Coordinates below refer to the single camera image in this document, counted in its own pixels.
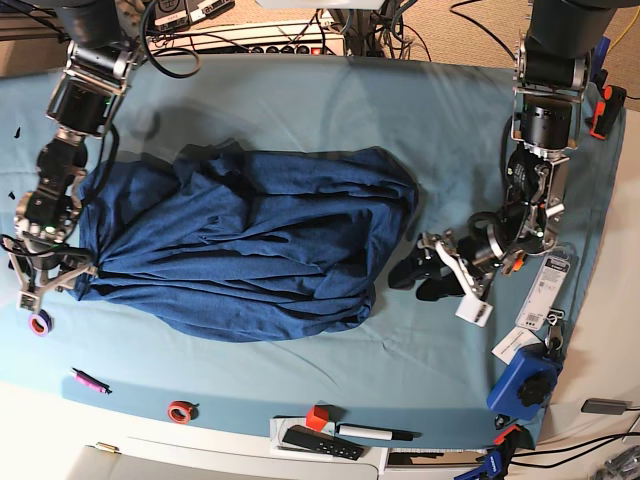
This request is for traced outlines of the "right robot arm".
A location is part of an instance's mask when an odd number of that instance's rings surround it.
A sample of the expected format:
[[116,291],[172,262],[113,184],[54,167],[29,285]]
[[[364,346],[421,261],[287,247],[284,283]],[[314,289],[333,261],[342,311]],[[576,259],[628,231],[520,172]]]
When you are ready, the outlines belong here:
[[39,183],[16,208],[13,237],[2,248],[21,282],[20,307],[36,311],[50,290],[74,290],[79,277],[99,273],[100,248],[89,230],[106,212],[102,194],[115,165],[120,136],[113,123],[129,77],[146,60],[160,4],[147,1],[138,31],[127,33],[114,1],[41,1],[71,43],[68,61],[47,115],[56,135],[37,159]]

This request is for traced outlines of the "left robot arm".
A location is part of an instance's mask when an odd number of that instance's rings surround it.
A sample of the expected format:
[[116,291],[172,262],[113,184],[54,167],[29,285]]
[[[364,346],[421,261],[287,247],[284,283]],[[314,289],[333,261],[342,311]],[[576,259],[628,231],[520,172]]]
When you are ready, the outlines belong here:
[[564,210],[567,151],[578,146],[581,107],[596,47],[628,1],[534,1],[515,58],[513,115],[500,160],[502,206],[469,217],[468,235],[423,233],[394,266],[388,285],[422,301],[471,295],[486,300],[497,273],[551,251]]

